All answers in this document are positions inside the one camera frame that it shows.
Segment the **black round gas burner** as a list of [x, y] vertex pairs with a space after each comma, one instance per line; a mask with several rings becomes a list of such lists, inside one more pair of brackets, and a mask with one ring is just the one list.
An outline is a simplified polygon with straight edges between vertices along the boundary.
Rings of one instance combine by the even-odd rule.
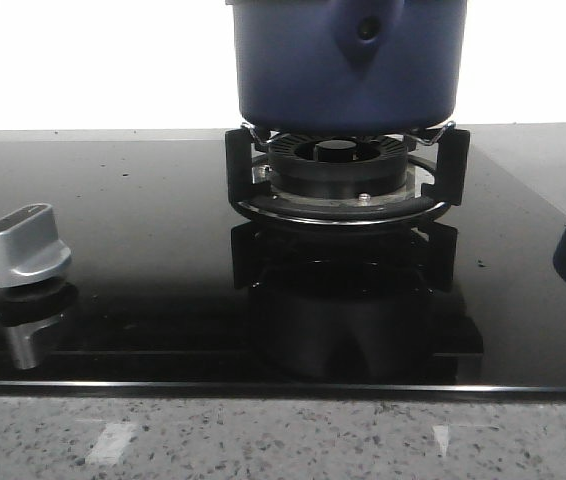
[[266, 157], [269, 186], [248, 202], [281, 215], [392, 216], [420, 196], [408, 147], [388, 136], [284, 135]]

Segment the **black glass gas cooktop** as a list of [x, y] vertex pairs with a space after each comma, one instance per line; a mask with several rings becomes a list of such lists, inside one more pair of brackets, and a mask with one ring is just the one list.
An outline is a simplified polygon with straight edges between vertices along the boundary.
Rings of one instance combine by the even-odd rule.
[[566, 125], [476, 127], [460, 206], [353, 236], [237, 215], [219, 131], [0, 132], [0, 395], [566, 400]]

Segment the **blue cooking pot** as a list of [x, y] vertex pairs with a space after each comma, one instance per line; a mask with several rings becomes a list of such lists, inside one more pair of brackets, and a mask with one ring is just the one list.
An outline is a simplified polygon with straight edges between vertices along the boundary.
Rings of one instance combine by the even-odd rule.
[[455, 108], [464, 1], [232, 1], [239, 110], [305, 134], [428, 128]]

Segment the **silver stove control knob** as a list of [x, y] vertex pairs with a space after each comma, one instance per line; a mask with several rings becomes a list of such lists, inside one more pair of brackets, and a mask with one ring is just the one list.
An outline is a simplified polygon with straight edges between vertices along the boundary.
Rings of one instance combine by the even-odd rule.
[[0, 218], [0, 288], [60, 276], [70, 264], [71, 249], [59, 237], [50, 204], [25, 205]]

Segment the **black pot support grate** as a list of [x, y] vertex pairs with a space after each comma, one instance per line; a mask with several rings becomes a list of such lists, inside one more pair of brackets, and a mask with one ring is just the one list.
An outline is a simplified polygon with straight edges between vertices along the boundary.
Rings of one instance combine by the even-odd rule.
[[392, 216], [314, 218], [281, 215], [258, 209], [248, 201], [269, 186], [268, 145], [293, 133], [268, 131], [244, 124], [225, 134], [226, 178], [228, 200], [233, 209], [260, 224], [288, 229], [307, 230], [372, 230], [440, 216], [451, 206], [462, 202], [470, 133], [453, 122], [441, 128], [403, 133], [394, 138], [408, 147], [409, 162], [415, 169], [415, 191], [420, 194], [413, 203], [403, 202], [402, 209]]

